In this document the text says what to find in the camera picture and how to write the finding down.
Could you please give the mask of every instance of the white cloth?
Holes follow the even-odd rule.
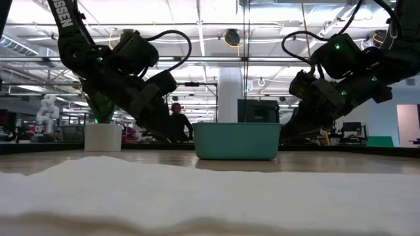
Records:
[[[0,173],[0,186],[0,235],[420,235],[416,175],[214,172],[86,157],[31,176]]]

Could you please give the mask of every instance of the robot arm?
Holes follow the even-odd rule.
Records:
[[[300,71],[292,80],[289,92],[301,99],[299,107],[293,111],[291,120],[282,128],[282,138],[290,139],[319,134],[320,129],[328,130],[333,122],[349,114],[354,108],[370,98],[377,103],[392,99],[388,85],[414,76],[420,72],[420,1],[399,0],[394,12],[382,0],[374,0],[388,13],[391,21],[388,35],[380,49],[375,47],[361,51],[348,34],[342,32],[327,41],[310,59],[297,57],[311,66],[311,71]],[[315,67],[321,78],[314,76]],[[327,81],[324,73],[340,81]]]
[[[191,54],[190,39],[182,32],[168,30],[151,38],[125,30],[114,49],[96,45],[86,30],[78,11],[77,0],[48,0],[58,27],[58,49],[62,63],[82,80],[87,94],[100,92],[136,119],[140,127],[172,137],[169,110],[162,96],[173,92],[176,81],[170,71],[184,63]],[[183,36],[188,54],[173,67],[144,81],[149,67],[159,60],[156,48],[149,43],[168,33]]]

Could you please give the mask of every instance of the ceiling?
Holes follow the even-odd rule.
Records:
[[[331,37],[346,24],[355,4],[351,0],[303,2],[308,30],[324,37]],[[89,33],[99,45],[109,44],[114,47],[118,44],[119,34],[127,28],[138,30],[143,37],[151,37],[165,30],[183,31],[192,40],[192,56],[196,58],[172,71],[179,83],[217,83],[220,67],[239,66],[243,71],[244,65],[238,56],[244,56],[249,47],[249,57],[256,58],[249,65],[249,98],[278,100],[281,94],[288,94],[290,81],[295,74],[302,69],[308,69],[301,62],[282,61],[284,57],[288,57],[281,48],[282,37],[305,29],[301,1],[251,0],[250,3],[248,12],[248,5],[243,7],[239,0],[79,0],[79,9],[86,16],[85,23]],[[384,10],[373,1],[367,0],[347,33],[359,47],[365,47],[371,44],[371,36],[375,30],[387,29],[387,18]],[[240,44],[243,43],[243,29],[246,34],[249,33],[249,44],[245,44],[246,48],[238,50],[224,42],[223,34],[230,28],[238,30],[242,39]],[[57,41],[53,38],[59,37],[59,34],[46,0],[14,0],[3,36],[24,46],[26,52],[36,52],[35,56],[58,56]],[[311,52],[322,45],[321,42],[308,40]],[[159,51],[161,60],[148,70],[146,77],[151,77],[175,63],[171,59],[164,60],[165,57],[185,56],[188,50],[186,42],[176,35],[162,37],[152,41],[152,44]],[[0,56],[3,61],[0,62],[0,77],[4,82],[36,84],[32,87],[3,86],[3,91],[16,96],[38,96],[37,94],[46,92],[61,94],[60,102],[71,102],[71,107],[75,108],[83,107],[75,103],[83,102],[81,91],[77,87],[63,86],[78,83],[78,78],[59,59],[49,64],[30,62],[30,56],[23,55],[22,50],[16,52],[10,46],[1,45]],[[288,41],[285,45],[295,54],[308,56],[304,36]],[[25,58],[19,58],[18,61],[4,59],[23,56]],[[221,56],[237,60],[218,60],[217,57]],[[273,62],[270,61],[271,58],[282,60]],[[180,86],[175,94],[195,94],[179,96],[179,102],[185,104],[185,112],[193,121],[207,121],[214,117],[216,100],[212,92],[212,88],[205,86]],[[288,96],[282,104],[295,105],[297,101]],[[285,106],[283,108],[282,113],[290,112]]]

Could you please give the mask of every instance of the white pillar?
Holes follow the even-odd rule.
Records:
[[[238,122],[238,99],[242,98],[242,85],[240,68],[219,69],[218,122]]]

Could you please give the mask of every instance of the white cylindrical container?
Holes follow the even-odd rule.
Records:
[[[114,124],[85,127],[85,151],[121,151],[122,128]]]

